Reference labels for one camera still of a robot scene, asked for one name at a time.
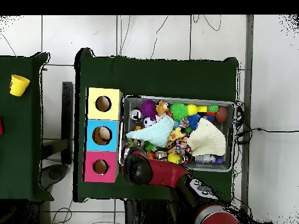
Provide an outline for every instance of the yellow ball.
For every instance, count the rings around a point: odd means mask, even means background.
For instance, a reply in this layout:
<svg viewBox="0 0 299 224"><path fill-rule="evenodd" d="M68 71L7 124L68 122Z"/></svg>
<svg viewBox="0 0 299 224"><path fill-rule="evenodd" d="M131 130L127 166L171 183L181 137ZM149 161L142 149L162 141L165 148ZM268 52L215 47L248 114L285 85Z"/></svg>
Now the yellow ball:
<svg viewBox="0 0 299 224"><path fill-rule="evenodd" d="M180 155L177 153L170 153L167 157L167 160L169 162L179 164L180 163Z"/></svg>
<svg viewBox="0 0 299 224"><path fill-rule="evenodd" d="M194 115L197 114L197 106L195 106L194 104L189 104L187 105L188 108L188 115Z"/></svg>

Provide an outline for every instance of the green ball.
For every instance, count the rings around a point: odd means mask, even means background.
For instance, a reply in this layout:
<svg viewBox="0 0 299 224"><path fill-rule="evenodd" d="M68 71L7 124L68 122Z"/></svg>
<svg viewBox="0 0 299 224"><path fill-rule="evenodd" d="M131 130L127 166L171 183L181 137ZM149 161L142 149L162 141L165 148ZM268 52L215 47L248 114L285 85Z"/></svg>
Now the green ball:
<svg viewBox="0 0 299 224"><path fill-rule="evenodd" d="M219 106L216 104L208 106L208 111L211 113L216 113L218 110L219 110Z"/></svg>
<svg viewBox="0 0 299 224"><path fill-rule="evenodd" d="M155 147L155 145L152 144L152 143L150 143L150 142L148 142L148 141L145 141L143 147L144 147L144 149L145 149L147 152L151 152L152 149Z"/></svg>
<svg viewBox="0 0 299 224"><path fill-rule="evenodd" d="M185 132L185 133L190 133L190 132L192 132L192 128L191 128L190 126L188 126L188 127L186 127L186 128L184 129L184 132Z"/></svg>
<svg viewBox="0 0 299 224"><path fill-rule="evenodd" d="M174 103L170 107L173 114L172 118L176 121L181 121L183 118L188 117L188 107L183 103Z"/></svg>

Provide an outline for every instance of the blue ball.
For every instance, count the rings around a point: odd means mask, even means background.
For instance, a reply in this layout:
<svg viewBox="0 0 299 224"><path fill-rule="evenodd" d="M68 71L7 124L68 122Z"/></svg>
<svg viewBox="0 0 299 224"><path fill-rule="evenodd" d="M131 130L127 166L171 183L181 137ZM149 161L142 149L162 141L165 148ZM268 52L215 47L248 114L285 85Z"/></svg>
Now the blue ball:
<svg viewBox="0 0 299 224"><path fill-rule="evenodd" d="M199 123L200 115L194 114L187 117L190 128L194 131Z"/></svg>

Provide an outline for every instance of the green spiky ball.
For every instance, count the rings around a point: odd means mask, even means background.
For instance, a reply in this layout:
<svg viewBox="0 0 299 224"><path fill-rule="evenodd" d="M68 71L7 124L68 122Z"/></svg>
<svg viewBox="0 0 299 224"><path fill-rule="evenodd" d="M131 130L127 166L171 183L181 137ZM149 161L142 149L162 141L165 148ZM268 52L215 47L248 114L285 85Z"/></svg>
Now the green spiky ball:
<svg viewBox="0 0 299 224"><path fill-rule="evenodd" d="M188 116L188 107L183 103L172 104L170 111L173 114L172 118L176 121L181 121Z"/></svg>
<svg viewBox="0 0 299 224"><path fill-rule="evenodd" d="M155 145L152 144L152 143L150 143L150 142L148 142L148 141L145 141L143 147L145 148L145 150L146 150L147 152L151 152L152 149L155 147Z"/></svg>

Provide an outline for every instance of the circular hole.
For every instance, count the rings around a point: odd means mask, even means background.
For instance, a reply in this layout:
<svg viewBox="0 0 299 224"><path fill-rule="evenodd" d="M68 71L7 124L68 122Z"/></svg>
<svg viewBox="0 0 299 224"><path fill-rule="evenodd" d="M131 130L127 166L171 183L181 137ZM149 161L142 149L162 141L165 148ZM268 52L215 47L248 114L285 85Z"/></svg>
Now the circular hole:
<svg viewBox="0 0 299 224"><path fill-rule="evenodd" d="M96 99L96 108L99 111L106 112L111 108L111 100L107 96L100 96Z"/></svg>
<svg viewBox="0 0 299 224"><path fill-rule="evenodd" d="M105 160L96 160L92 165L93 171L98 174L105 174L108 171L108 164Z"/></svg>
<svg viewBox="0 0 299 224"><path fill-rule="evenodd" d="M96 127L93 130L92 139L98 145L107 145L112 139L112 132L106 126Z"/></svg>

